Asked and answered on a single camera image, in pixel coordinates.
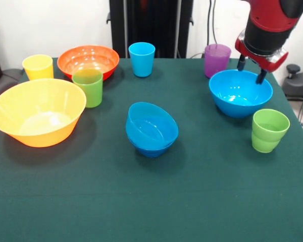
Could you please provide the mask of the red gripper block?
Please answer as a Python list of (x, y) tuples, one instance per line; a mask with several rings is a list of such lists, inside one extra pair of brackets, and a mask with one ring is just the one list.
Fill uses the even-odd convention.
[(242, 30), (239, 34), (236, 42), (235, 49), (240, 52), (240, 58), (238, 60), (237, 69), (239, 71), (244, 70), (246, 58), (248, 57), (254, 61), (261, 68), (261, 72), (258, 74), (256, 84), (262, 84), (267, 72), (274, 72), (277, 70), (286, 60), (288, 52), (284, 47), (281, 47), (275, 51), (272, 55), (258, 55), (251, 52), (245, 45), (245, 30)]

